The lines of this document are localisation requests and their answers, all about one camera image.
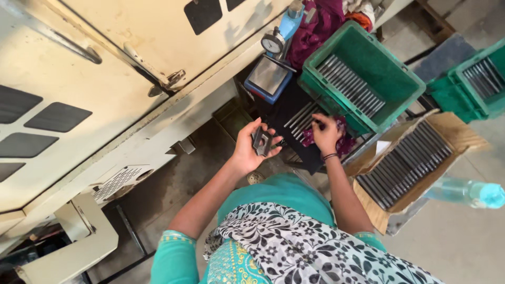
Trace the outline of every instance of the concrete floor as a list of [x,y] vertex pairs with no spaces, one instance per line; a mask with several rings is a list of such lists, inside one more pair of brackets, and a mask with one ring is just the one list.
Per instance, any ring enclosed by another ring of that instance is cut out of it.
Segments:
[[[458,1],[448,2],[430,0],[430,4],[441,14]],[[503,15],[503,1],[467,0],[447,20],[474,48],[480,49],[505,37]],[[412,22],[408,11],[402,11],[387,21],[383,32],[383,44],[401,61],[434,45]],[[505,133],[502,130],[505,116],[470,125],[493,145],[493,149],[462,157],[448,174],[505,184]],[[192,138],[196,143],[195,152],[178,156],[158,170],[130,192],[122,205],[148,252],[156,249],[160,234],[177,211],[233,152],[233,141],[220,132],[213,120],[192,134]],[[266,176],[289,170],[279,158],[271,159],[259,169]],[[324,175],[312,177],[311,182],[320,190],[327,189]],[[120,235],[119,246],[89,270],[93,283],[141,256],[117,213],[111,211],[107,214]],[[446,283],[503,283],[501,264],[505,247],[501,244],[501,236],[505,235],[504,218],[505,208],[477,210],[430,201],[395,237],[384,236],[382,241],[389,252],[420,265]],[[201,251],[202,242],[198,242],[197,249]],[[199,269],[203,272],[206,264],[201,253],[197,253],[197,257]],[[152,258],[113,283],[148,283],[151,264]]]

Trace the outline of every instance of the water bottle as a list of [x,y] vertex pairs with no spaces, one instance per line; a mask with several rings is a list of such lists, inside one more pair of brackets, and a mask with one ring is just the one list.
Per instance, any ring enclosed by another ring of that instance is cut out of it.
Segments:
[[424,197],[473,208],[498,209],[505,204],[505,192],[501,185],[449,176],[443,176],[435,182]]

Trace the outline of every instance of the blue bottle cap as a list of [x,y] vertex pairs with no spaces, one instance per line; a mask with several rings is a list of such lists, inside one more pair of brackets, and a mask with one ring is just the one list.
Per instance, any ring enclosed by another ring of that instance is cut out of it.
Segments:
[[505,191],[499,184],[486,183],[480,190],[479,199],[486,208],[498,209],[505,204]]

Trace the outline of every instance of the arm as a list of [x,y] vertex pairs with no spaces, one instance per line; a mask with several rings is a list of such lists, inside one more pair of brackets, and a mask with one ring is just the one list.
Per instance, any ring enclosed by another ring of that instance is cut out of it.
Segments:
[[[256,156],[250,135],[258,127],[267,130],[267,125],[258,118],[238,133],[232,157],[172,219],[158,244],[151,268],[152,284],[198,283],[195,247],[201,232],[235,189],[237,181],[281,151],[281,147],[277,147],[268,157]],[[275,130],[268,129],[268,132],[274,134]],[[281,140],[279,136],[272,143]]]
[[[316,145],[323,156],[335,153],[335,145],[343,132],[337,129],[336,122],[332,118],[322,114],[312,116],[326,126],[324,130],[321,130],[316,122],[312,123]],[[337,156],[326,159],[326,169],[338,227],[350,234],[363,231],[374,232],[367,212],[347,181],[340,159]]]
[[[182,207],[168,230],[181,232],[191,238],[197,239],[207,227],[219,207],[223,204],[230,193],[235,189],[238,180],[254,171],[265,159],[277,155],[281,147],[277,147],[268,153],[267,157],[257,156],[252,144],[251,133],[258,127],[267,130],[267,125],[261,123],[261,118],[246,125],[239,133],[237,145],[232,157],[224,164],[217,174]],[[270,134],[275,130],[268,129]],[[279,143],[282,137],[273,138],[272,144]]]

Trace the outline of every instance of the bracelet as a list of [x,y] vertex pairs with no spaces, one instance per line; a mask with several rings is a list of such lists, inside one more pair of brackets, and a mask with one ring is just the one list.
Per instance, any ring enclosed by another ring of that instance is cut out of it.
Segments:
[[338,157],[337,153],[329,154],[323,157],[323,161],[326,161],[326,159],[331,158],[331,157]]

